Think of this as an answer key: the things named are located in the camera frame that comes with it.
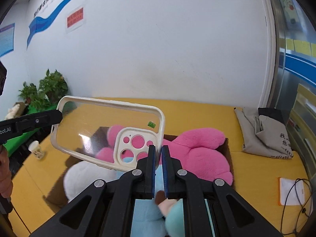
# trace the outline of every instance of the cloth bag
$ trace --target cloth bag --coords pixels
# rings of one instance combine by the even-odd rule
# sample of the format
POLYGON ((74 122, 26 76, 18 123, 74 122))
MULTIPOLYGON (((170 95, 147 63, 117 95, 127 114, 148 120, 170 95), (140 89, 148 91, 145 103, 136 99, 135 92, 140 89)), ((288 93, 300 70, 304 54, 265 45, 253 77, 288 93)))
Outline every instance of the cloth bag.
POLYGON ((260 118, 257 109, 243 108, 242 111, 238 109, 234 111, 244 137, 243 152, 270 158, 289 159, 293 157, 290 146, 287 146, 287 148, 283 146, 283 150, 280 145, 281 139, 290 144, 287 131, 282 123, 271 119, 283 126, 277 125, 277 130, 275 130, 276 123, 271 120, 267 121, 266 118, 268 117, 263 115, 260 118))

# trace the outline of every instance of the person's hand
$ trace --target person's hand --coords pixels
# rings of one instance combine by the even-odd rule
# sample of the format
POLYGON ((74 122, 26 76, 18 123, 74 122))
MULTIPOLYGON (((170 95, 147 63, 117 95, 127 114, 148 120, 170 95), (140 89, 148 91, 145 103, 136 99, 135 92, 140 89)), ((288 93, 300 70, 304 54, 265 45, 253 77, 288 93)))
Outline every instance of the person's hand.
POLYGON ((9 169, 8 152, 2 145, 0 145, 0 162, 0 194, 3 198, 10 198, 13 190, 13 183, 9 169))

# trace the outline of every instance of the white phone case frame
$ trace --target white phone case frame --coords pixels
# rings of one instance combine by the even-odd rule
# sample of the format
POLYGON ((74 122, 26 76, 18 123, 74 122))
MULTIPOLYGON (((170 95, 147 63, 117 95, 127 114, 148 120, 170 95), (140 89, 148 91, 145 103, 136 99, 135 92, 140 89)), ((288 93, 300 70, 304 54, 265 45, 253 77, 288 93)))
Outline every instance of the white phone case frame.
POLYGON ((60 110, 61 112, 63 111, 64 105, 67 102, 79 102, 79 103, 86 103, 86 104, 93 104, 93 105, 98 105, 98 106, 106 106, 106 107, 112 107, 112 108, 117 108, 117 109, 124 109, 124 110, 131 110, 131 111, 141 111, 141 112, 146 112, 146 113, 152 113, 155 114, 159 118, 159 129, 158 133, 155 133, 154 131, 151 130, 145 130, 145 129, 139 129, 139 128, 133 128, 133 127, 126 127, 122 129, 117 137, 116 137, 116 142, 114 146, 114 152, 113 152, 113 159, 114 163, 110 163, 107 161, 102 161, 98 160, 96 158, 90 157, 85 154, 81 154, 78 152, 75 152, 73 150, 67 149, 65 147, 62 147, 58 145, 57 143, 57 130, 59 124, 52 125, 51 129, 51 143, 54 148, 67 153, 71 156, 74 156, 76 158, 79 158, 84 161, 91 162, 93 164, 96 164, 101 167, 105 167, 108 169, 115 169, 123 172, 127 172, 129 170, 135 169, 137 165, 137 154, 144 152, 145 150, 148 152, 148 147, 146 146, 146 140, 147 138, 145 137, 145 146, 141 149, 137 149, 138 151, 135 152, 135 148, 130 145, 126 145, 123 142, 122 135, 124 132, 128 132, 129 134, 145 134, 147 137, 149 135, 153 136, 154 139, 156 140, 154 144, 156 146, 156 169, 159 166, 159 160, 160 160, 160 154, 161 154, 161 148, 162 148, 162 140, 163 140, 163 134, 165 130, 165 115, 163 112, 154 106, 149 106, 149 105, 142 105, 142 104, 136 104, 136 103, 129 103, 129 102, 122 102, 122 101, 114 101, 114 100, 102 100, 102 99, 94 99, 94 98, 83 98, 83 97, 75 97, 75 96, 64 96, 58 103, 57 110, 60 110), (134 159, 133 161, 126 163, 122 161, 120 157, 121 149, 129 149, 132 150, 134 153, 134 159))

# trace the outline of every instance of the potted plant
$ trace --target potted plant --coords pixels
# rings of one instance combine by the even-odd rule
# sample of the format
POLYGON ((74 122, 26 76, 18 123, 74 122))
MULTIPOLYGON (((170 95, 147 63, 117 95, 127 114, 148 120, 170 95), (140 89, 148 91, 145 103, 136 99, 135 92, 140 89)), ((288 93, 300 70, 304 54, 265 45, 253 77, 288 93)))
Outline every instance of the potted plant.
POLYGON ((37 94, 37 88, 36 85, 33 83, 30 83, 30 85, 27 85, 26 82, 23 83, 23 89, 19 90, 20 94, 19 97, 23 98, 27 104, 30 104, 32 101, 32 96, 37 94))
POLYGON ((56 104, 68 92, 68 85, 63 75, 55 70, 50 73, 49 69, 46 71, 46 77, 39 81, 39 91, 47 95, 51 104, 56 104))
POLYGON ((48 97, 44 92, 36 92, 31 96, 31 106, 34 107, 37 111, 43 111, 51 106, 48 97))

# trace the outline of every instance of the black camera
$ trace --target black camera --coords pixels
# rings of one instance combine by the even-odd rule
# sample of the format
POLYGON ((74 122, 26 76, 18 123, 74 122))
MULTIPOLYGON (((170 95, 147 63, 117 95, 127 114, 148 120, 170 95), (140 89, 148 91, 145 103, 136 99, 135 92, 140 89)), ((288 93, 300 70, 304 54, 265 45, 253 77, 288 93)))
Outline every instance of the black camera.
POLYGON ((5 79, 7 78, 7 69, 0 61, 0 96, 2 95, 5 79))

